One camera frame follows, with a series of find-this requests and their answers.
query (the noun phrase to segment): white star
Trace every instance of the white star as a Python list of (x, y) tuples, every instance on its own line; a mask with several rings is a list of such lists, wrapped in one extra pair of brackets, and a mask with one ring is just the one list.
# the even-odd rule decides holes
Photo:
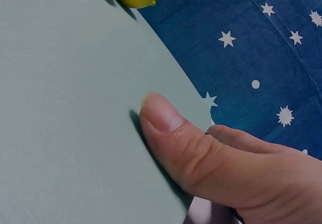
[(294, 45), (296, 45), (296, 43), (302, 44), (301, 39), (303, 37), (298, 35), (298, 31), (296, 31), (295, 33), (291, 31), (291, 33), (292, 33), (292, 36), (290, 37), (290, 39), (294, 40)]
[(236, 38), (230, 36), (230, 31), (225, 34), (224, 32), (221, 32), (222, 38), (218, 39), (222, 42), (224, 42), (223, 47), (226, 48), (227, 45), (230, 45), (233, 47), (232, 41), (235, 40)]
[(209, 93), (207, 92), (206, 97), (203, 98), (202, 100), (208, 107), (218, 107), (216, 103), (214, 103), (214, 100), (217, 98), (217, 96), (210, 97)]
[(264, 13), (267, 13), (269, 17), (271, 16), (271, 14), (274, 14), (275, 13), (273, 11), (273, 6), (268, 6), (267, 3), (265, 3), (265, 6), (264, 5), (261, 5), (261, 7), (264, 9), (262, 13), (263, 14)]
[(283, 124), (283, 127), (285, 127), (285, 125), (291, 125), (291, 121), (294, 119), (292, 112), (293, 111), (288, 109), (288, 106), (286, 106), (285, 108), (281, 107), (280, 113), (276, 114), (279, 119), (278, 123)]
[(311, 11), (311, 14), (309, 15), (312, 19), (312, 22), (318, 27), (322, 27), (322, 16), (317, 13), (317, 11), (313, 12)]

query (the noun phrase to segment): skin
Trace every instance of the skin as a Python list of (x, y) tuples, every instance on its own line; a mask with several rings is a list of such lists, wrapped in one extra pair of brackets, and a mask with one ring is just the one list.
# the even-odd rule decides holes
[(322, 223), (322, 162), (295, 149), (215, 125), (207, 134), (163, 96), (142, 100), (148, 146), (191, 195), (229, 206), (246, 224)]

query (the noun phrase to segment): pale green paper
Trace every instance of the pale green paper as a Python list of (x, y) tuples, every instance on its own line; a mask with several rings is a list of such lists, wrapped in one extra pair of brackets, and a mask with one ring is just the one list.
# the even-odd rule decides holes
[(0, 5), (0, 222), (182, 223), (133, 121), (146, 91), (204, 130), (210, 114), (141, 15), (114, 0)]

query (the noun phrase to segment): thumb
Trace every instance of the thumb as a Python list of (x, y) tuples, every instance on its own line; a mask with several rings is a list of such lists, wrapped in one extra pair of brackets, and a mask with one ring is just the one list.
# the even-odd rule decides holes
[(190, 123), (163, 96), (149, 93), (142, 101), (140, 123), (147, 144), (172, 177), (188, 193), (239, 208), (262, 190), (268, 155), (224, 145)]

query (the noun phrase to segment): blue tablecloth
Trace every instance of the blue tablecloth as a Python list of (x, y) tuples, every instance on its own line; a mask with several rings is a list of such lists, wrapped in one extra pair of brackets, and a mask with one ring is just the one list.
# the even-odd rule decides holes
[(140, 12), (216, 124), (322, 159), (322, 0), (159, 0)]

